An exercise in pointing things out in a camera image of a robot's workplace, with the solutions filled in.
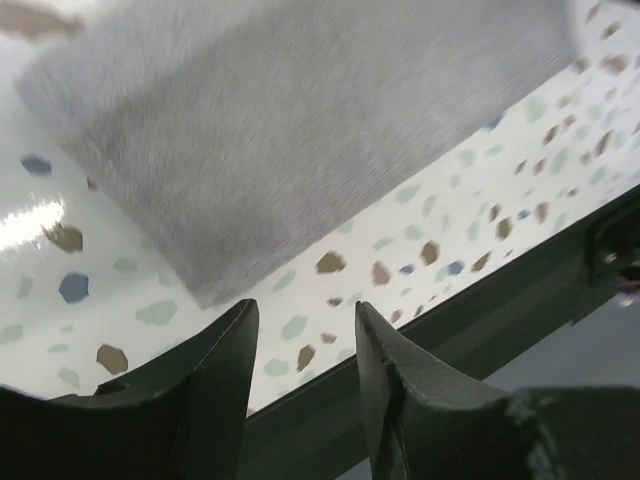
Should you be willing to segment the grey white towel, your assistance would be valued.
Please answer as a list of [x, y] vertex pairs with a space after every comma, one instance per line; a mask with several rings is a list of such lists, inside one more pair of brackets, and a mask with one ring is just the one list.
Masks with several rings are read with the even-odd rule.
[[210, 307], [576, 55], [564, 1], [129, 1], [16, 88]]

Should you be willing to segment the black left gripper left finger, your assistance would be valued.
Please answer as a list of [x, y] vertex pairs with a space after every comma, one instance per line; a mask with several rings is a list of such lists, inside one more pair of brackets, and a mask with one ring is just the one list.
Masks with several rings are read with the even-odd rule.
[[258, 330], [244, 299], [91, 396], [2, 388], [2, 478], [235, 478]]

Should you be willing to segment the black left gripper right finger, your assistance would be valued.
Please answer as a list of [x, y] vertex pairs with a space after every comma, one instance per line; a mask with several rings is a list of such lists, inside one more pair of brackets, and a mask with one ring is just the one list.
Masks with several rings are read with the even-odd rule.
[[639, 391], [475, 380], [355, 306], [363, 423], [375, 479], [636, 479]]

